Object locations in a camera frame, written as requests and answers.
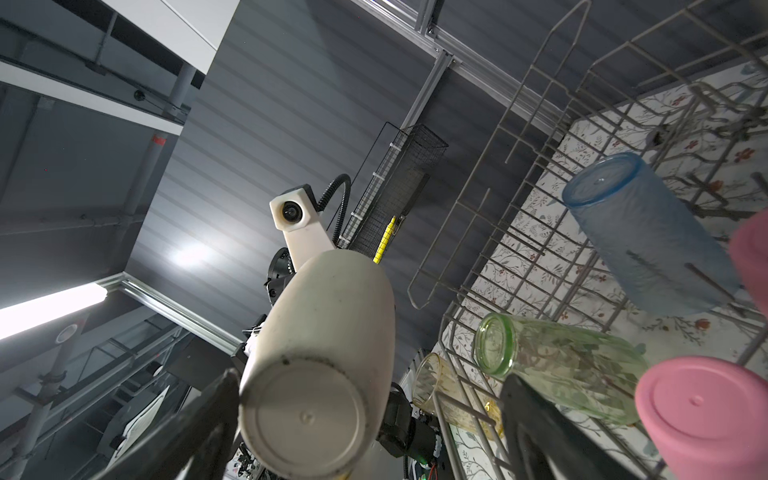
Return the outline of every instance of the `orange flower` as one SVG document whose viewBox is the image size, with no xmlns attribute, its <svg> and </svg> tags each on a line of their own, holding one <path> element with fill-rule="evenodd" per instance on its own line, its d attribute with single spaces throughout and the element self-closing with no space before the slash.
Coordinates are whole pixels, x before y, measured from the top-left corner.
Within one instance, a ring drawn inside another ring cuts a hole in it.
<svg viewBox="0 0 768 480">
<path fill-rule="evenodd" d="M 749 160 L 755 154 L 755 150 L 752 148 L 745 148 L 742 151 L 736 152 L 735 162 L 738 164 L 742 160 Z"/>
<path fill-rule="evenodd" d="M 723 188 L 722 180 L 715 180 L 710 184 L 710 190 L 712 190 L 713 192 L 720 191 L 721 188 Z"/>
</svg>

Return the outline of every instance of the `pink cup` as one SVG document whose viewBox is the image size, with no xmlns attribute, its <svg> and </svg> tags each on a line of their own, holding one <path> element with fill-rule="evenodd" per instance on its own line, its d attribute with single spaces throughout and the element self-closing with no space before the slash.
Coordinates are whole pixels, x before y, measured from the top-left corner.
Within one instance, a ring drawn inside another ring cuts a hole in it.
<svg viewBox="0 0 768 480">
<path fill-rule="evenodd" d="M 768 316 L 768 209 L 744 222 L 728 252 L 757 308 Z"/>
<path fill-rule="evenodd" d="M 768 382 L 705 356 L 662 362 L 642 376 L 637 412 L 679 480 L 768 479 Z"/>
</svg>

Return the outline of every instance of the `camera lens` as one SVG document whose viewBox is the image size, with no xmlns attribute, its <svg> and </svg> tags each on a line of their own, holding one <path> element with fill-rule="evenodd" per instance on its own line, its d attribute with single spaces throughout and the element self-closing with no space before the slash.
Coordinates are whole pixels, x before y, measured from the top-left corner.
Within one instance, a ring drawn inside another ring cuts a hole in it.
<svg viewBox="0 0 768 480">
<path fill-rule="evenodd" d="M 301 207 L 296 202 L 286 202 L 283 204 L 283 218 L 290 223 L 296 223 L 301 220 Z"/>
</svg>

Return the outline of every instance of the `tube light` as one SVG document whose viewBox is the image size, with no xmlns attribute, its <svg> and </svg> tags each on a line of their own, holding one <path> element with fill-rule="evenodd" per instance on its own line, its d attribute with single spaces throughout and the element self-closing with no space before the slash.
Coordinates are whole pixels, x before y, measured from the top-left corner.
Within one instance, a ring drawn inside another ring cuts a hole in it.
<svg viewBox="0 0 768 480">
<path fill-rule="evenodd" d="M 0 339 L 29 330 L 104 300 L 107 290 L 96 283 L 41 296 L 0 310 Z"/>
</svg>

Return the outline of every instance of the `blue cup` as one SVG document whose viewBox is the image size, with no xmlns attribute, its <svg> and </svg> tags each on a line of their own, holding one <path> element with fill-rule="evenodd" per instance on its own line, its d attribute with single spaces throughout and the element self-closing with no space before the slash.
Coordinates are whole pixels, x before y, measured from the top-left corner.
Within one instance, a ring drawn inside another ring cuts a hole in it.
<svg viewBox="0 0 768 480">
<path fill-rule="evenodd" d="M 563 189 L 563 203 L 640 309 L 705 312 L 730 299 L 713 281 L 731 294 L 740 287 L 725 251 L 637 154 L 583 169 Z"/>
</svg>

